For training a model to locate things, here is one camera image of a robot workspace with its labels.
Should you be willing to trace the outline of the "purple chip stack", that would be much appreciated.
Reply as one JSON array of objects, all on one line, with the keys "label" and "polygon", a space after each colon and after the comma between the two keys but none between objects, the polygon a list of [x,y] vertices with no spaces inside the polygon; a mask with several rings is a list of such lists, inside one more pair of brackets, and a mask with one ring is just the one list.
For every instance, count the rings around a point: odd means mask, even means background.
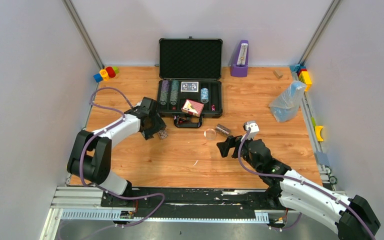
[{"label": "purple chip stack", "polygon": [[167,93],[170,89],[170,82],[168,80],[163,80],[161,83],[161,93]]}]

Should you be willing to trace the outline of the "red playing card box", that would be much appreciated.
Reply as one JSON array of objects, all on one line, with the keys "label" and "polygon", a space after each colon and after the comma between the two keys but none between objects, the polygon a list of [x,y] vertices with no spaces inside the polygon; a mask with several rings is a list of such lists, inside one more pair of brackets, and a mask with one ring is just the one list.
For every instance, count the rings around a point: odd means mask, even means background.
[{"label": "red playing card box", "polygon": [[202,111],[204,109],[204,104],[201,102],[197,102],[194,100],[186,99],[185,103],[183,104],[181,111],[183,113],[195,116],[195,117],[200,117],[202,114]]}]

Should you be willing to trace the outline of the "light blue chip stack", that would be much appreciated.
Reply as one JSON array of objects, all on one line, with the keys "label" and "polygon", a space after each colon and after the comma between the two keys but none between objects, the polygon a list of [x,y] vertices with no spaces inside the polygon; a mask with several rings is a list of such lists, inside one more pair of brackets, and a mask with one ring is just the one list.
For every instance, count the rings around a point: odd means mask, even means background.
[{"label": "light blue chip stack", "polygon": [[207,104],[209,102],[209,89],[202,88],[200,91],[200,102],[203,104]]}]

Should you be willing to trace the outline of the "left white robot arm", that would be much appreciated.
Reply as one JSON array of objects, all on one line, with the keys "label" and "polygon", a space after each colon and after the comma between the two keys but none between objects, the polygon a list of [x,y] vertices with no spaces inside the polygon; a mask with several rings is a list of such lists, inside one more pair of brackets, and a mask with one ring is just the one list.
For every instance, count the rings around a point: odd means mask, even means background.
[{"label": "left white robot arm", "polygon": [[123,113],[115,122],[95,131],[81,130],[74,141],[67,163],[68,173],[97,185],[114,194],[120,206],[133,201],[131,182],[111,170],[112,150],[124,139],[141,133],[145,140],[165,130],[166,124],[157,110],[156,100],[144,97],[142,101]]}]

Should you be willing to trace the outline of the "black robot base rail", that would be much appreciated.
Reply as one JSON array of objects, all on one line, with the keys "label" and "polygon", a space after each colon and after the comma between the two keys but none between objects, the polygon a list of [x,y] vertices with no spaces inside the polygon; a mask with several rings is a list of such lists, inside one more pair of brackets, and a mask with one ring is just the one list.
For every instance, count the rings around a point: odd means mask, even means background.
[{"label": "black robot base rail", "polygon": [[63,220],[246,223],[283,225],[296,210],[269,199],[263,189],[134,187],[134,200],[119,199],[96,187],[60,186],[50,207]]}]

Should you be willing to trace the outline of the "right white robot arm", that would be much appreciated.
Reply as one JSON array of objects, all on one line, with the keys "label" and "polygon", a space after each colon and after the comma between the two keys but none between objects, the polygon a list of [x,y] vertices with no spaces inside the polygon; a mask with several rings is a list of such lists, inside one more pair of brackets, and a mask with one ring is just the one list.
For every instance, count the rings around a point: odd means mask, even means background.
[{"label": "right white robot arm", "polygon": [[230,135],[216,146],[223,158],[234,149],[232,157],[241,165],[247,162],[248,172],[268,185],[265,201],[270,208],[296,210],[328,227],[340,240],[375,239],[381,223],[364,197],[349,197],[308,180],[273,157],[261,139]]}]

